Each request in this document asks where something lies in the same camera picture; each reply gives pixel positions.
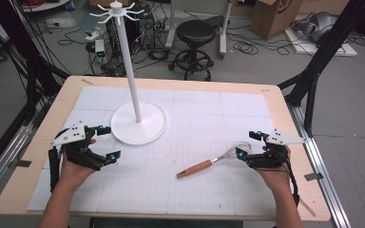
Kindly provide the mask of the white power strip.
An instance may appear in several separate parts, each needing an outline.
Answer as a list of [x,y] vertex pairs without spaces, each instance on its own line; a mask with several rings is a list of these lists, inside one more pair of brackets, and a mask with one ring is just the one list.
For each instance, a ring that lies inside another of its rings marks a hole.
[[96,27],[93,32],[91,32],[87,35],[85,40],[87,42],[92,42],[92,41],[98,39],[103,33],[104,33],[104,30],[102,28]]

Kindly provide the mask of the black computer tower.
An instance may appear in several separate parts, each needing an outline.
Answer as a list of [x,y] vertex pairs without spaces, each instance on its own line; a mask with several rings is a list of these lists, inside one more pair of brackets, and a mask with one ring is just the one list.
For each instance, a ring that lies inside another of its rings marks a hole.
[[155,47],[154,17],[149,12],[136,16],[135,27],[137,36],[133,40],[134,45],[140,48],[153,49]]

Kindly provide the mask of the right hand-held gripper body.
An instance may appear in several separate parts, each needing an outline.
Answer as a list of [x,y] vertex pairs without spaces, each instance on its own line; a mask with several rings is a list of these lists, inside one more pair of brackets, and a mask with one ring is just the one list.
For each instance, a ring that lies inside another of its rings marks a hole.
[[289,160],[288,144],[305,143],[300,136],[274,129],[264,133],[265,151],[262,154],[249,155],[247,165],[251,168],[276,168]]

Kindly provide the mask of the white adapter with green light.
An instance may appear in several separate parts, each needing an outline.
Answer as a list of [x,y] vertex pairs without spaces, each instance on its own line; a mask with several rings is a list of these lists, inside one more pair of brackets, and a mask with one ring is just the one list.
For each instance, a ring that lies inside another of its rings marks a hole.
[[105,53],[105,42],[103,39],[98,39],[95,41],[94,44],[95,47],[95,53],[97,54],[98,57],[105,57],[106,53]]

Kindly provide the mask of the black metal frame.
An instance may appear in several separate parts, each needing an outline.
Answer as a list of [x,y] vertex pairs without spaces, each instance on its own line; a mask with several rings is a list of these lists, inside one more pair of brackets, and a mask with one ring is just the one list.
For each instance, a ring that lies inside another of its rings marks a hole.
[[319,76],[364,14],[365,0],[349,0],[307,67],[297,76],[278,84],[280,89],[293,86],[291,92],[284,96],[286,103],[291,106],[300,107],[302,99],[307,97],[303,126],[311,136]]
[[24,21],[23,13],[14,0],[0,0],[0,26],[8,35],[17,52],[0,35],[0,44],[11,58],[20,77],[27,80],[27,102],[0,139],[0,157],[14,133],[21,125],[28,124],[36,113],[37,102],[48,96],[56,96],[61,85],[55,79],[67,79],[70,74],[46,60],[32,41]]

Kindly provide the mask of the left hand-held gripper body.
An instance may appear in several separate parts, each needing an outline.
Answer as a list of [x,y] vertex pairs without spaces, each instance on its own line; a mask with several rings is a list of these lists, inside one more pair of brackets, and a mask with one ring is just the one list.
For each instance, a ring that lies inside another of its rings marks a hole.
[[61,160],[60,152],[57,146],[67,152],[67,158],[70,162],[79,164],[84,167],[100,171],[103,165],[104,156],[93,153],[88,147],[91,139],[86,134],[88,128],[82,121],[73,124],[71,127],[60,131],[51,145],[52,149],[48,152],[49,167],[51,171],[58,171]]

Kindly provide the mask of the person's right hand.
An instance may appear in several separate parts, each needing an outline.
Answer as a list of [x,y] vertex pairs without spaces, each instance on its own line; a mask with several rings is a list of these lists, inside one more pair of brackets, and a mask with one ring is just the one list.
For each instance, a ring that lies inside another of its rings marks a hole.
[[284,166],[278,168],[257,168],[266,186],[273,194],[291,193],[290,177]]

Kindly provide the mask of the wire whisk with wooden handle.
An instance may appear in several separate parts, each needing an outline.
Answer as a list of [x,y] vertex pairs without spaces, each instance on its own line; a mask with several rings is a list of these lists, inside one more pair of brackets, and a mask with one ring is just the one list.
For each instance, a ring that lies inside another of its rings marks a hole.
[[249,154],[252,153],[252,146],[249,142],[236,142],[226,152],[224,152],[222,155],[218,156],[217,158],[202,161],[202,162],[197,163],[197,164],[195,164],[195,165],[193,165],[189,168],[184,169],[183,171],[181,171],[180,173],[177,174],[177,178],[181,179],[181,178],[193,175],[197,172],[202,171],[205,168],[210,167],[215,162],[219,162],[223,159],[235,158],[237,149],[241,149],[244,152],[247,152]]

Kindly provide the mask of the white grid mat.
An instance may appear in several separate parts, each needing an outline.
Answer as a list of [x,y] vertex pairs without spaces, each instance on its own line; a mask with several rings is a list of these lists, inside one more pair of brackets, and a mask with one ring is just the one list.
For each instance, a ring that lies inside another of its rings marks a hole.
[[184,169],[248,141],[250,131],[272,132],[263,96],[143,88],[138,96],[164,110],[164,134],[146,145],[128,145],[112,135],[98,137],[90,147],[93,152],[120,151],[121,157],[77,190],[72,212],[245,218],[275,214],[270,190],[236,157],[177,178]]

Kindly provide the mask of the person's left hand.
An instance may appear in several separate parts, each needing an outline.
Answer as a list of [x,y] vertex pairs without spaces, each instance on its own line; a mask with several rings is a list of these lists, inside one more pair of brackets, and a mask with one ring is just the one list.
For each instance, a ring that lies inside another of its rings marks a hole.
[[69,161],[67,152],[63,155],[61,176],[57,187],[65,192],[75,192],[94,173],[94,170]]

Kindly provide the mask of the cardboard box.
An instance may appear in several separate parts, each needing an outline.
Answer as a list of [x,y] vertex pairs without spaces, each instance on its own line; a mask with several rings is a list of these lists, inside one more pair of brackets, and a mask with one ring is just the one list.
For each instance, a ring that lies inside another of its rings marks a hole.
[[301,4],[302,0],[257,0],[250,29],[270,40],[292,26]]

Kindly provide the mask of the black round stool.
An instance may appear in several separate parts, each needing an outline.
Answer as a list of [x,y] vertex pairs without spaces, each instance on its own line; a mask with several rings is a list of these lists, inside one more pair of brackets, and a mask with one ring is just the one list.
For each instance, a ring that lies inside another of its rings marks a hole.
[[206,71],[206,82],[211,81],[210,67],[214,65],[210,56],[200,50],[206,44],[211,43],[216,37],[216,31],[202,20],[190,20],[181,23],[176,33],[178,38],[188,45],[188,49],[180,51],[175,59],[168,65],[169,70],[178,67],[184,71],[184,80],[189,74]]

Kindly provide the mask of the aluminium rail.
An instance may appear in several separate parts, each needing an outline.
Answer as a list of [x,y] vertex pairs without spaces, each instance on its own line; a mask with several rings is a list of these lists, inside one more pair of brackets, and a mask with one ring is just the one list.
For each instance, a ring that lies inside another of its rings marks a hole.
[[3,147],[0,155],[0,181],[5,174],[14,169],[21,161],[21,154],[26,151],[33,137],[33,125],[21,125],[9,137],[9,142]]
[[288,105],[288,109],[292,115],[299,135],[305,140],[306,154],[310,160],[314,174],[317,177],[317,182],[325,201],[327,202],[331,218],[334,221],[336,228],[352,228],[338,194],[336,193],[336,189],[326,168],[325,162],[317,147],[317,142],[303,126],[305,123],[305,115],[303,114],[303,111],[300,107],[291,105]]

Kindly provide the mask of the white hook stand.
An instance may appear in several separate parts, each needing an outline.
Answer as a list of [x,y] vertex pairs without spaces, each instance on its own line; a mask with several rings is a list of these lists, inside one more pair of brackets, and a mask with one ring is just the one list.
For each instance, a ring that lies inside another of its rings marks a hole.
[[114,0],[108,9],[98,6],[103,10],[102,14],[94,14],[95,17],[106,17],[100,24],[106,24],[114,20],[121,50],[123,54],[125,72],[131,96],[131,102],[120,106],[111,118],[112,134],[119,141],[130,145],[144,145],[159,139],[167,127],[166,115],[161,107],[156,104],[139,102],[138,91],[133,73],[130,50],[125,30],[125,18],[136,21],[131,14],[143,13],[143,10],[133,11],[134,4],[124,7],[121,2]]

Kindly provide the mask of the grey headset device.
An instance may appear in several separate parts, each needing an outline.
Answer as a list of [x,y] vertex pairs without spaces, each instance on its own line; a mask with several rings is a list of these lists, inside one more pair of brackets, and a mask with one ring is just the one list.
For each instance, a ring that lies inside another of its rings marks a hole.
[[337,18],[325,11],[311,12],[309,15],[294,22],[292,29],[300,31],[309,39],[318,43],[323,39],[335,24]]

